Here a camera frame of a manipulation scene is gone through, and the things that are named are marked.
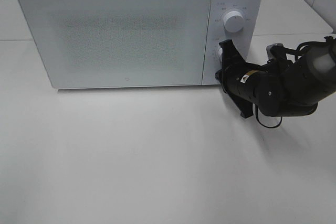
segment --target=white microwave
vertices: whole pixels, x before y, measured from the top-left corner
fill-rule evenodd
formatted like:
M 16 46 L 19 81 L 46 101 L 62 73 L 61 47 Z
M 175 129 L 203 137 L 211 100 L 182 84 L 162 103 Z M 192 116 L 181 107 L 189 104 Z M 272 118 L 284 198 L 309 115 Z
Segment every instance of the white microwave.
M 247 56 L 260 0 L 18 0 L 57 89 L 218 84 Z

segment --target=warning sticker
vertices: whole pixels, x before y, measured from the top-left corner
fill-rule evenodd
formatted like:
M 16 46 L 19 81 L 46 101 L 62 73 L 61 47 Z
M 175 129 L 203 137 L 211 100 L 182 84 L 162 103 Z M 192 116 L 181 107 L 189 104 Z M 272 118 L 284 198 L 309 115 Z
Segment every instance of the warning sticker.
M 256 72 L 260 72 L 259 70 L 251 70 L 248 71 L 246 74 L 244 74 L 244 76 L 242 77 L 242 79 L 240 80 L 240 82 L 245 83 L 247 81 L 247 79 L 254 73 Z

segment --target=microwave control panel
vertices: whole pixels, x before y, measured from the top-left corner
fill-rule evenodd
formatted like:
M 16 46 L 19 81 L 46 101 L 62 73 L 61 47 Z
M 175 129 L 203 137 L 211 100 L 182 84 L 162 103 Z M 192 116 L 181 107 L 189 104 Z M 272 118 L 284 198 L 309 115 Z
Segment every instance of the microwave control panel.
M 219 42 L 232 39 L 246 59 L 261 0 L 211 0 L 202 85 L 218 84 Z

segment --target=cable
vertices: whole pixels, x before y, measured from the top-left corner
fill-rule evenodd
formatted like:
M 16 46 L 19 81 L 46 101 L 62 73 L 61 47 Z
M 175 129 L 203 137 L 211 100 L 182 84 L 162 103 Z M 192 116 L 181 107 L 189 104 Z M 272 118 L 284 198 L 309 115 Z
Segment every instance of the cable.
M 282 123 L 282 117 L 281 117 L 281 119 L 280 119 L 280 122 L 279 122 L 277 125 L 275 125 L 275 126 L 266 126 L 266 125 L 262 124 L 262 123 L 260 122 L 260 120 L 259 120 L 259 116 L 258 116 L 258 110 L 259 110 L 258 105 L 254 104 L 254 108 L 255 108 L 256 119 L 257 119 L 258 123 L 259 123 L 260 125 L 262 125 L 263 127 L 268 128 L 268 129 L 275 129 L 275 128 L 277 128 L 277 127 L 279 127 L 279 126 L 281 125 L 281 123 Z

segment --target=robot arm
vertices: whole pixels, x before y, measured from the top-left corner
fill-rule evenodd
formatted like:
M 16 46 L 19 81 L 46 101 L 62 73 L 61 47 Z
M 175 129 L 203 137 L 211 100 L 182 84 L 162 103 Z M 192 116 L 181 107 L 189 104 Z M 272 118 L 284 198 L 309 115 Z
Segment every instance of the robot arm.
M 216 79 L 235 102 L 241 116 L 253 115 L 253 103 L 266 116 L 304 116 L 336 91 L 336 39 L 305 42 L 296 50 L 282 44 L 267 47 L 265 65 L 247 63 L 232 40 L 223 49 L 222 69 Z M 287 59 L 295 56 L 295 62 Z

